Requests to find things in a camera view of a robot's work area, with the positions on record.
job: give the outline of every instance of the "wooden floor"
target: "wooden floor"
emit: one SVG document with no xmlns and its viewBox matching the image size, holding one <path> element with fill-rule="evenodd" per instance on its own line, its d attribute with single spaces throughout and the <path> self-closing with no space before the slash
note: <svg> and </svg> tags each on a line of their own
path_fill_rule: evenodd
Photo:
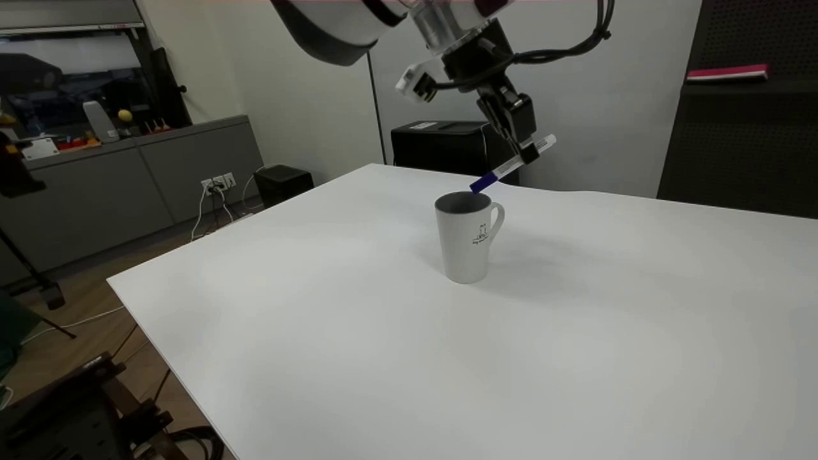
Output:
<svg viewBox="0 0 818 460">
<path fill-rule="evenodd" d="M 17 366 L 7 375 L 7 385 L 16 399 L 43 388 L 59 375 L 80 368 L 81 362 L 98 359 L 100 352 L 119 352 L 114 362 L 124 366 L 119 380 L 142 402 L 150 399 L 167 374 L 167 362 L 136 328 L 130 315 L 122 310 L 119 300 L 104 283 L 108 277 L 138 265 L 158 253 L 167 253 L 187 244 L 187 235 L 167 235 L 160 240 L 146 244 L 140 247 L 122 250 L 108 260 L 100 260 L 80 273 L 59 279 L 67 307 L 49 311 L 35 295 L 17 297 L 20 304 L 40 311 L 43 316 L 77 332 L 77 341 L 67 341 L 59 332 L 37 325 L 27 343 L 23 346 Z M 187 396 L 181 384 L 170 375 L 158 396 L 158 406 L 173 417 L 170 433 L 181 426 L 206 425 L 196 403 Z"/>
</svg>

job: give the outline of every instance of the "desk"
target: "desk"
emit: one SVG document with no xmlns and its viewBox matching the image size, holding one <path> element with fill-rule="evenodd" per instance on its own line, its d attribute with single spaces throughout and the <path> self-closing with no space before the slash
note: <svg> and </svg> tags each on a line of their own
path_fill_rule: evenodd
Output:
<svg viewBox="0 0 818 460">
<path fill-rule="evenodd" d="M 243 460 L 812 460 L 818 222 L 366 166 L 109 279 Z"/>
</svg>

